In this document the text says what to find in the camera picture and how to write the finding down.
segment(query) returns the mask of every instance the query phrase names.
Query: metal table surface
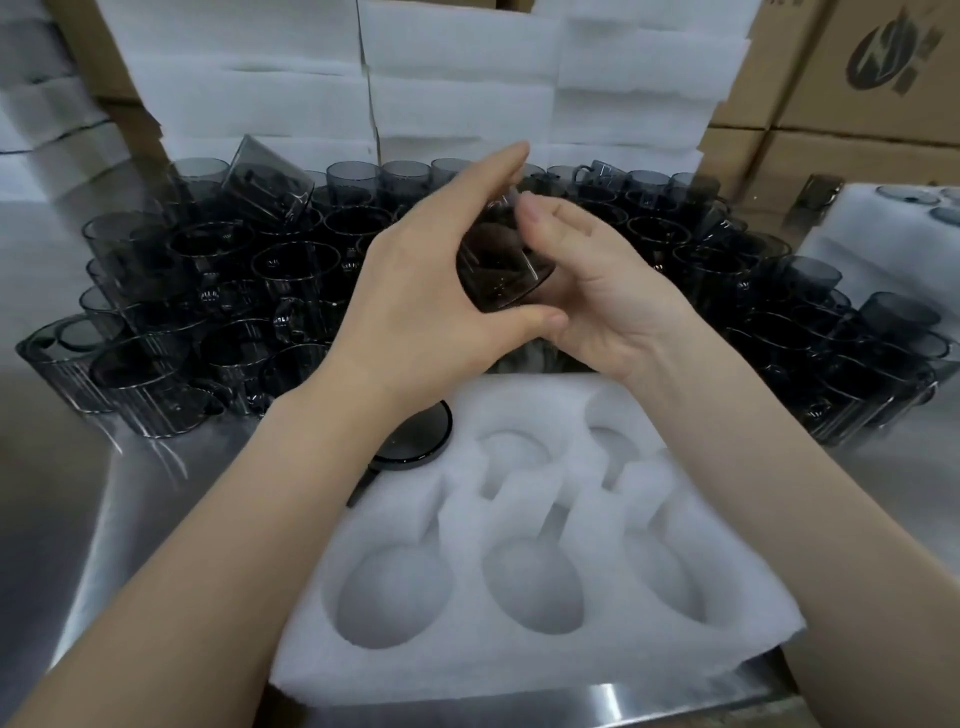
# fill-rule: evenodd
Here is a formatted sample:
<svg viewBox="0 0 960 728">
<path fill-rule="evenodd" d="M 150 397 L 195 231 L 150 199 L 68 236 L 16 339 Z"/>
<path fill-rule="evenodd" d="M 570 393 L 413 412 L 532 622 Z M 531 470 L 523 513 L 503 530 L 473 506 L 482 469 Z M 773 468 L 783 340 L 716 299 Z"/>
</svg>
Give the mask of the metal table surface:
<svg viewBox="0 0 960 728">
<path fill-rule="evenodd" d="M 135 206 L 142 188 L 140 171 L 127 164 L 55 206 L 0 205 L 0 722 L 249 436 L 249 424 L 223 420 L 151 442 L 111 417 L 84 422 L 12 353 L 31 330 L 75 312 L 89 285 L 83 221 Z M 957 409 L 941 397 L 885 442 L 838 459 L 960 573 L 960 452 L 951 447 Z M 777 671 L 758 660 L 697 685 L 583 686 L 331 709 L 311 713 L 306 724 L 593 728 L 787 695 Z"/>
</svg>

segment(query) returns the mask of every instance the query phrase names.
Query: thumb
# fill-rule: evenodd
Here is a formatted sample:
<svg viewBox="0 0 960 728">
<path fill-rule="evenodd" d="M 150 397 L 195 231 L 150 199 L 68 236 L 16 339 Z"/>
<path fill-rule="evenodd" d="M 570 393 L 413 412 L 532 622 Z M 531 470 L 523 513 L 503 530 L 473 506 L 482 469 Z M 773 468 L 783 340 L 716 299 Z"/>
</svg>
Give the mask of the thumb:
<svg viewBox="0 0 960 728">
<path fill-rule="evenodd" d="M 484 317 L 502 355 L 538 337 L 553 339 L 570 323 L 559 308 L 549 305 L 522 305 Z"/>
</svg>

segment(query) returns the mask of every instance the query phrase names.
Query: finger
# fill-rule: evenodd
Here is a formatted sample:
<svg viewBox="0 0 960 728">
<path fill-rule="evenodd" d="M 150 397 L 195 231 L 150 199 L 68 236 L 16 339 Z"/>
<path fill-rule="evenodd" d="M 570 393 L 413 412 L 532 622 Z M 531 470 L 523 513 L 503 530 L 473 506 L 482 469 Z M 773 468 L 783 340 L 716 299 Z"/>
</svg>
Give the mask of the finger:
<svg viewBox="0 0 960 728">
<path fill-rule="evenodd" d="M 425 229 L 439 231 L 442 227 L 443 241 L 459 245 L 487 203 L 522 169 L 529 153 L 530 145 L 519 141 L 473 163 L 408 212 L 404 221 L 415 216 L 417 225 Z"/>
<path fill-rule="evenodd" d="M 549 305 L 522 305 L 488 313 L 484 318 L 501 355 L 538 337 L 552 339 L 570 323 L 563 311 Z"/>
<path fill-rule="evenodd" d="M 559 197 L 542 197 L 532 192 L 525 192 L 520 195 L 520 200 L 517 203 L 517 206 L 521 205 L 534 205 L 538 210 L 553 215 L 584 235 L 593 235 L 597 228 L 604 224 L 602 220 L 579 205 L 574 205 L 569 200 L 562 200 Z"/>
<path fill-rule="evenodd" d="M 547 213 L 537 198 L 527 193 L 521 195 L 516 206 L 516 222 L 524 242 L 538 253 L 546 255 L 568 270 L 578 279 L 592 278 L 602 272 L 597 260 L 595 240 L 561 218 Z M 599 220 L 593 218 L 597 225 Z"/>
</svg>

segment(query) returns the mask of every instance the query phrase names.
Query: foam insert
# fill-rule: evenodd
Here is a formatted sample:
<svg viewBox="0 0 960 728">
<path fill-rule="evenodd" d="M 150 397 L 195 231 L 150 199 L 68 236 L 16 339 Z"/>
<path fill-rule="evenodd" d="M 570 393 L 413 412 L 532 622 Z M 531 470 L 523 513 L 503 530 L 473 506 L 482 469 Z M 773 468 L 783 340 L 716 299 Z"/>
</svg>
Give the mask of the foam insert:
<svg viewBox="0 0 960 728">
<path fill-rule="evenodd" d="M 73 132 L 32 152 L 0 155 L 0 202 L 55 200 L 130 158 L 114 124 Z"/>
<path fill-rule="evenodd" d="M 103 121 L 107 115 L 76 76 L 0 89 L 0 153 L 29 152 Z"/>
<path fill-rule="evenodd" d="M 960 314 L 960 227 L 935 219 L 938 206 L 955 209 L 936 187 L 897 189 L 928 198 L 917 204 L 884 197 L 876 184 L 848 184 L 824 219 L 821 234 L 879 271 Z"/>
<path fill-rule="evenodd" d="M 360 75 L 356 0 L 98 0 L 124 61 Z"/>
<path fill-rule="evenodd" d="M 395 0 L 361 0 L 364 61 L 375 71 L 414 77 L 553 82 L 561 22 Z"/>
<path fill-rule="evenodd" d="M 803 627 L 626 390 L 482 376 L 444 455 L 345 513 L 272 681 L 373 704 L 728 671 Z"/>
<path fill-rule="evenodd" d="M 760 0 L 537 0 L 533 13 L 632 23 L 642 28 L 746 37 Z"/>
<path fill-rule="evenodd" d="M 377 132 L 383 136 L 545 141 L 554 86 L 499 81 L 411 79 L 371 73 Z"/>
<path fill-rule="evenodd" d="M 653 93 L 557 91 L 550 140 L 692 149 L 716 109 L 712 101 Z"/>
<path fill-rule="evenodd" d="M 730 95 L 749 49 L 743 38 L 568 21 L 559 87 L 719 102 Z"/>
<path fill-rule="evenodd" d="M 228 71 L 176 60 L 129 70 L 143 106 L 178 136 L 374 139 L 365 76 Z"/>
</svg>

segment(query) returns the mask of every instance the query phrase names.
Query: right hand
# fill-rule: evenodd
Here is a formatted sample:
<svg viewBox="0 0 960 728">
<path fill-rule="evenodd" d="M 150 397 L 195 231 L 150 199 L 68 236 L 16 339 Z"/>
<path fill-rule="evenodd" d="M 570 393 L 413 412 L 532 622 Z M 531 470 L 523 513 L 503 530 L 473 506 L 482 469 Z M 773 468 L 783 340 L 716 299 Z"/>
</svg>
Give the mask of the right hand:
<svg viewBox="0 0 960 728">
<path fill-rule="evenodd" d="M 524 192 L 516 219 L 527 245 L 558 265 L 535 297 L 570 318 L 553 343 L 591 369 L 632 382 L 652 354 L 702 323 L 673 283 L 580 207 Z"/>
</svg>

